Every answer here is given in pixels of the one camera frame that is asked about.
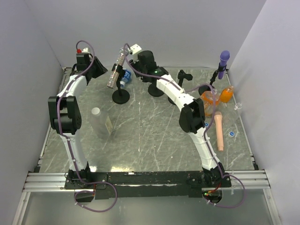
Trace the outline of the blue label water bottle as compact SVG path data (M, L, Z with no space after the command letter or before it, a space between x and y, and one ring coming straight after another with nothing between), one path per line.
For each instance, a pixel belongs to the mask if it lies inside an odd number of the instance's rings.
M120 80L120 87L124 88L126 86L127 83L130 83L132 80L132 74L131 71L124 69L124 75L122 77L122 79Z

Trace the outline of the clear white-capped tea bottle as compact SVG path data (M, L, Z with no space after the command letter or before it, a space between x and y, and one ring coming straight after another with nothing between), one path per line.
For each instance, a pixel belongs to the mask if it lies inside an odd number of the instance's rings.
M98 107L91 110L90 124L96 135L101 139L108 138L113 131L113 123L108 112L100 110Z

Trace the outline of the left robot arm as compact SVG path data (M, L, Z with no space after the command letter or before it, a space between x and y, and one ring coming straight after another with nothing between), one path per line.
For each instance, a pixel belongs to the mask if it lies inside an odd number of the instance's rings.
M58 95L48 98L48 109L51 127L60 135L67 152L68 178L75 180L81 188L88 188L93 177L80 140L82 117L77 98L91 79L105 74L107 69L86 50L77 50L76 60L65 88Z

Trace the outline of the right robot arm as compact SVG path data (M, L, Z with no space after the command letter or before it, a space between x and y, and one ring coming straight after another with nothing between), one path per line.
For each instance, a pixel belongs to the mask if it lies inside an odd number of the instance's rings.
M129 61L134 72L166 94L180 110L179 125L194 142L202 162L199 183L214 187L221 183L224 168L216 156L206 135L204 104L199 98L187 94L163 67L158 67L152 51L130 50L133 59Z

